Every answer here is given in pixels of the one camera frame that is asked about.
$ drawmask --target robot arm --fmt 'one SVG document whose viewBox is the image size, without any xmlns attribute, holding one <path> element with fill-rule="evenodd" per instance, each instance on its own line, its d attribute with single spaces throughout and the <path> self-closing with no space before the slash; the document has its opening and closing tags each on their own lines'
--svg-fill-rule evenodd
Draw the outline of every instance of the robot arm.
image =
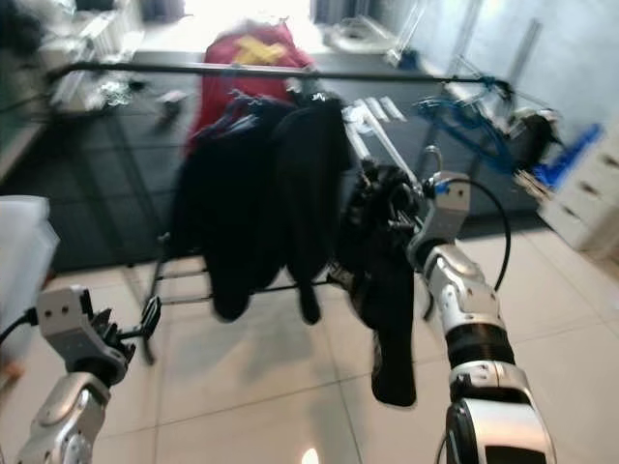
<svg viewBox="0 0 619 464">
<path fill-rule="evenodd" d="M 455 244 L 470 186 L 438 173 L 425 188 L 428 214 L 407 248 L 440 312 L 451 365 L 447 411 L 450 464 L 555 464 L 550 435 L 526 375 L 516 366 L 499 300 Z"/>
<path fill-rule="evenodd" d="M 161 317 L 158 298 L 147 304 L 139 326 L 121 331 L 110 309 L 95 314 L 88 290 L 72 286 L 42 293 L 37 302 L 41 334 L 63 358 L 67 375 L 55 385 L 35 416 L 20 464 L 92 461 L 92 448 L 105 418 L 109 389 L 121 382 L 135 351 L 123 340 L 150 337 Z"/>
</svg>

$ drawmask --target black clothing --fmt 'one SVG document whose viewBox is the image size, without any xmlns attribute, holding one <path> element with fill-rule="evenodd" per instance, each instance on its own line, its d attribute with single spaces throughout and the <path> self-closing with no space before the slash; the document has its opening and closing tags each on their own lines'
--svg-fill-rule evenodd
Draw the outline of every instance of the black clothing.
<svg viewBox="0 0 619 464">
<path fill-rule="evenodd" d="M 371 388 L 384 403 L 416 400 L 413 374 L 413 270 L 409 237 L 388 227 L 389 202 L 408 185 L 394 166 L 365 166 L 342 219 L 329 279 L 344 287 L 363 323 L 374 331 Z"/>
<path fill-rule="evenodd" d="M 339 102 L 299 109 L 260 99 L 237 123 L 204 133 L 181 170 L 172 252 L 200 249 L 225 321 L 286 266 L 304 319 L 317 322 L 311 281 L 333 252 L 339 179 L 350 163 Z"/>
</svg>

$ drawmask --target red shirt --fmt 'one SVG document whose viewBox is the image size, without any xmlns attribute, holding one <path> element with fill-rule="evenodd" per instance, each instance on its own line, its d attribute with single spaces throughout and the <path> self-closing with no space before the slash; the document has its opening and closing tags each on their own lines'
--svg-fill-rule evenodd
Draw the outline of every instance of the red shirt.
<svg viewBox="0 0 619 464">
<path fill-rule="evenodd" d="M 246 35 L 247 33 L 231 34 L 218 38 L 206 50 L 204 63 L 232 63 L 242 49 L 237 41 Z M 295 46 L 285 23 L 256 28 L 249 35 L 264 44 L 280 44 L 285 48 L 286 53 L 271 66 L 304 68 L 312 63 L 308 55 Z M 230 94 L 232 89 L 238 89 L 252 97 L 264 95 L 285 102 L 290 101 L 286 93 L 285 79 L 235 77 L 234 71 L 217 76 L 205 75 L 202 77 L 202 105 L 189 134 L 190 144 L 194 134 L 221 117 L 227 104 L 234 99 L 234 95 Z"/>
</svg>

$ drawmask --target floor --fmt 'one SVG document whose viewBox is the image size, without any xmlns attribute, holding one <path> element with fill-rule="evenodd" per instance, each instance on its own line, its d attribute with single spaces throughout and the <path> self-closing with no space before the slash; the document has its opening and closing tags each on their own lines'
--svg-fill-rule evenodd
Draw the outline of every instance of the floor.
<svg viewBox="0 0 619 464">
<path fill-rule="evenodd" d="M 503 239 L 462 246 L 494 280 Z M 191 259 L 172 265 L 196 266 Z M 151 269 L 136 269 L 138 283 Z M 65 275 L 51 285 L 70 283 L 88 286 L 95 306 L 114 308 L 121 326 L 137 320 L 121 270 Z M 167 282 L 162 294 L 206 290 L 197 276 Z M 168 306 L 154 336 L 159 361 L 147 367 L 136 356 L 112 390 L 95 463 L 433 462 L 449 400 L 438 321 L 416 322 L 418 403 L 398 410 L 372 397 L 369 330 L 340 290 L 319 292 L 324 317 L 314 327 L 303 324 L 290 291 L 255 297 L 231 325 L 205 304 Z M 552 232 L 520 233 L 499 296 L 516 361 L 526 369 L 559 462 L 619 462 L 619 272 L 594 267 Z M 418 314 L 425 304 L 418 290 Z M 0 402 L 8 462 L 63 372 L 51 349 L 33 340 L 25 376 Z"/>
</svg>

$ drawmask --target black cable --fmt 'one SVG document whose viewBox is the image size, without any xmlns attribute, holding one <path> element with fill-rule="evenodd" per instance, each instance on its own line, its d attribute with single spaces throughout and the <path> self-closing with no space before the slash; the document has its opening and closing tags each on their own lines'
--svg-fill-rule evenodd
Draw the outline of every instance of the black cable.
<svg viewBox="0 0 619 464">
<path fill-rule="evenodd" d="M 503 220 L 503 229 L 505 233 L 505 252 L 503 254 L 503 263 L 501 264 L 501 271 L 499 272 L 499 276 L 494 284 L 494 291 L 498 291 L 501 287 L 501 283 L 503 282 L 503 277 L 505 277 L 505 273 L 507 272 L 507 266 L 510 262 L 510 253 L 512 252 L 512 227 L 510 226 L 510 221 L 507 218 L 505 210 L 494 193 L 492 193 L 486 186 L 477 181 L 473 181 L 472 179 L 447 179 L 446 181 L 440 182 L 440 184 L 469 184 L 485 193 L 492 203 L 494 203 L 494 206 L 496 206 L 496 209 Z"/>
<path fill-rule="evenodd" d="M 39 319 L 37 317 L 37 310 L 34 307 L 31 307 L 27 311 L 25 311 L 21 317 L 17 318 L 13 321 L 13 323 L 5 329 L 2 333 L 0 333 L 0 345 L 7 337 L 19 326 L 22 324 L 30 324 L 31 326 L 36 326 L 39 323 Z"/>
<path fill-rule="evenodd" d="M 434 459 L 434 464 L 439 464 L 441 460 L 441 455 L 443 454 L 443 449 L 447 445 L 447 432 L 443 433 L 443 438 L 441 439 L 441 443 L 438 445 L 438 449 L 436 450 L 436 458 Z"/>
<path fill-rule="evenodd" d="M 7 327 L 5 331 L 0 333 L 0 345 L 2 344 L 4 340 L 6 340 L 7 336 L 9 336 L 12 331 L 14 331 L 20 325 L 26 324 L 27 322 L 28 322 L 28 319 L 26 318 L 25 314 L 19 317 L 18 319 L 16 319 L 15 321 L 13 321 L 13 323 L 9 327 Z"/>
<path fill-rule="evenodd" d="M 424 320 L 428 321 L 432 315 L 432 310 L 434 309 L 434 297 L 431 292 L 427 292 L 427 307 L 426 312 L 424 312 Z"/>
</svg>

